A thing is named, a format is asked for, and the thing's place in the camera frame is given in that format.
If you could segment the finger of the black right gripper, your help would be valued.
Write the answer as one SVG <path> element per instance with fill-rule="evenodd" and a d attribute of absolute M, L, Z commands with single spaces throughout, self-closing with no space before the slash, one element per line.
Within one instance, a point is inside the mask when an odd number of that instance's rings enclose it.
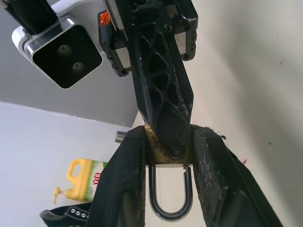
<path fill-rule="evenodd" d="M 190 129 L 191 113 L 193 108 L 193 90 L 187 72 L 174 38 L 174 70 L 179 103 L 175 108 L 174 126 L 177 143 L 186 143 Z"/>
<path fill-rule="evenodd" d="M 131 65 L 137 105 L 165 150 L 183 159 L 186 143 L 177 143 L 174 126 L 179 103 L 174 70 L 173 27 L 158 22 L 133 27 Z"/>

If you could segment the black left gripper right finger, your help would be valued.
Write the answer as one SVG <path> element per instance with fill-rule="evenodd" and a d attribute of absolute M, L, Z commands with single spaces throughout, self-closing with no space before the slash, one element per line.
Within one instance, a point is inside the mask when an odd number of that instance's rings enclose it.
<path fill-rule="evenodd" d="M 283 227 L 250 170 L 210 128 L 191 126 L 194 178 L 206 227 Z"/>

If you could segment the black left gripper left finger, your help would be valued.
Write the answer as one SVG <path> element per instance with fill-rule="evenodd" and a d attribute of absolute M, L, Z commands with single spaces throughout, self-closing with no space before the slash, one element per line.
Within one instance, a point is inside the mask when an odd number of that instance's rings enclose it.
<path fill-rule="evenodd" d="M 144 227 L 147 138 L 131 129 L 101 173 L 86 227 Z"/>

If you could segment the brass padlock with steel shackle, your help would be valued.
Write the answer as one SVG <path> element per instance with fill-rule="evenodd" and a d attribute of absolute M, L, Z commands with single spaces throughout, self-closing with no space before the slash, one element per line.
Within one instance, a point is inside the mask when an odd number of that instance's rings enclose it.
<path fill-rule="evenodd" d="M 193 203 L 193 186 L 191 166 L 193 156 L 189 151 L 186 152 L 183 159 L 174 159 L 164 148 L 159 138 L 149 124 L 144 125 L 145 133 L 149 141 L 150 149 L 146 154 L 146 165 L 149 168 L 149 200 L 150 206 L 157 217 L 167 222 L 175 222 L 183 219 L 191 210 Z M 175 212 L 165 211 L 158 203 L 156 167 L 174 168 L 182 167 L 184 169 L 184 203 L 182 207 Z"/>

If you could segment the yellow detergent pump bottle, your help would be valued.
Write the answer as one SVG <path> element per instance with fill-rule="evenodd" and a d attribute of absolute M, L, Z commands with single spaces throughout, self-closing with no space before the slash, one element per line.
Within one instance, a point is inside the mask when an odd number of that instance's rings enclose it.
<path fill-rule="evenodd" d="M 53 203 L 56 203 L 60 194 L 74 201 L 93 201 L 101 173 L 106 165 L 107 162 L 92 159 L 73 160 L 66 175 L 73 188 L 62 191 L 57 187 L 53 193 Z"/>

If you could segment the black shoe with metal eyelets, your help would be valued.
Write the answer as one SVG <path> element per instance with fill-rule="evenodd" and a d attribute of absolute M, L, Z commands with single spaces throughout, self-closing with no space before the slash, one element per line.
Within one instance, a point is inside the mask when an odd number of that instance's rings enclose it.
<path fill-rule="evenodd" d="M 48 227 L 85 227 L 92 202 L 62 206 L 40 213 Z"/>

